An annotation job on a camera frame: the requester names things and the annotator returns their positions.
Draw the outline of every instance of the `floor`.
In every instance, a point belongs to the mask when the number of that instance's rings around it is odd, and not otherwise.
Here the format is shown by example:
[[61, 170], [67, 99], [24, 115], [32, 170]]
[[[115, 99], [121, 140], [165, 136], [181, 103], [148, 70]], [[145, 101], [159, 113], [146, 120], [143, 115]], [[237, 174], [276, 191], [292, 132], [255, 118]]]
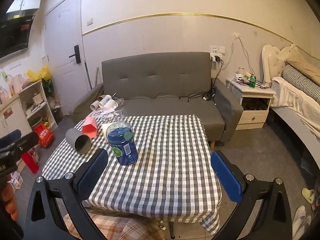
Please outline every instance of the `floor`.
[[[55, 130], [55, 141], [49, 149], [40, 149], [40, 171], [50, 157], [54, 149], [64, 139], [65, 133], [73, 123], [69, 117], [64, 117]], [[302, 197], [303, 187], [313, 188], [314, 177], [300, 168], [302, 147], [295, 135], [281, 122], [266, 123], [261, 129], [238, 130], [233, 138], [224, 146], [217, 146], [229, 161], [236, 164], [246, 174], [251, 173], [257, 179], [273, 181], [280, 177], [285, 184], [292, 217], [301, 205], [306, 206], [307, 214], [311, 214], [311, 206]], [[24, 228], [28, 206], [28, 199], [31, 193], [33, 182], [38, 174], [31, 174], [28, 168], [22, 171], [23, 183], [21, 189], [16, 191], [18, 208], [20, 212], [18, 223]], [[228, 199], [226, 193], [222, 192], [222, 202], [219, 209], [220, 225], [223, 225], [236, 205]], [[64, 215], [65, 209], [60, 205]], [[257, 204], [240, 236], [245, 236], [253, 224], [255, 214], [259, 205]], [[170, 239], [169, 226], [166, 226], [165, 236]], [[175, 223], [176, 239], [211, 239], [209, 233], [200, 224]]]

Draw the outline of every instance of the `lime graphic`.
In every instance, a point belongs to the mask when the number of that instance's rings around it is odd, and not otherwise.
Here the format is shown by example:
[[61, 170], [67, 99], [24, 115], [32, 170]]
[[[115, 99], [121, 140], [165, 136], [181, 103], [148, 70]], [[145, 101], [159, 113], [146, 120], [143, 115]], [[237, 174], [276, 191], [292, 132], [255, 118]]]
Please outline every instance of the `lime graphic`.
[[122, 151], [119, 148], [114, 147], [114, 148], [112, 148], [112, 150], [115, 153], [116, 157], [122, 156]]
[[124, 134], [124, 138], [126, 139], [126, 140], [129, 140], [129, 139], [131, 139], [131, 137], [132, 137], [132, 132], [126, 132], [125, 134]]

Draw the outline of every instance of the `blue bottle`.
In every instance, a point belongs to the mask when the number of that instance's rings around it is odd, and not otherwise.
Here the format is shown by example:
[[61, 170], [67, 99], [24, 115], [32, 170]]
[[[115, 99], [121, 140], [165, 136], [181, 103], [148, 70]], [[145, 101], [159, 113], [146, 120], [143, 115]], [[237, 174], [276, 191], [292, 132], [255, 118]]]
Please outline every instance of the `blue bottle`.
[[113, 153], [121, 165], [131, 165], [137, 162], [138, 152], [129, 123], [116, 122], [110, 125], [106, 135]]

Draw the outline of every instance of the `yellow plastic bag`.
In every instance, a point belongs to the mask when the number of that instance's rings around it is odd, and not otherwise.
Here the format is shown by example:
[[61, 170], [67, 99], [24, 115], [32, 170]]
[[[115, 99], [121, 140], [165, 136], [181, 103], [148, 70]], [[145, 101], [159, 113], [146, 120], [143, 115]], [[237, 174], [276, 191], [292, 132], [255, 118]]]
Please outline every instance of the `yellow plastic bag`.
[[30, 78], [31, 82], [36, 82], [42, 78], [46, 81], [51, 79], [51, 74], [47, 65], [44, 65], [42, 69], [38, 72], [33, 72], [32, 70], [28, 70], [26, 72], [26, 75]]

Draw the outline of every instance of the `nightstand drawer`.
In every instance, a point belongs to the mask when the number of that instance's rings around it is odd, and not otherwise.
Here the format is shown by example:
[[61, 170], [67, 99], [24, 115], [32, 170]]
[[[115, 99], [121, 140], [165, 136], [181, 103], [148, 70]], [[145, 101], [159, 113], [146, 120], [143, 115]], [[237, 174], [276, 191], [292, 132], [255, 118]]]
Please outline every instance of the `nightstand drawer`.
[[268, 110], [243, 111], [238, 124], [265, 122], [268, 112]]

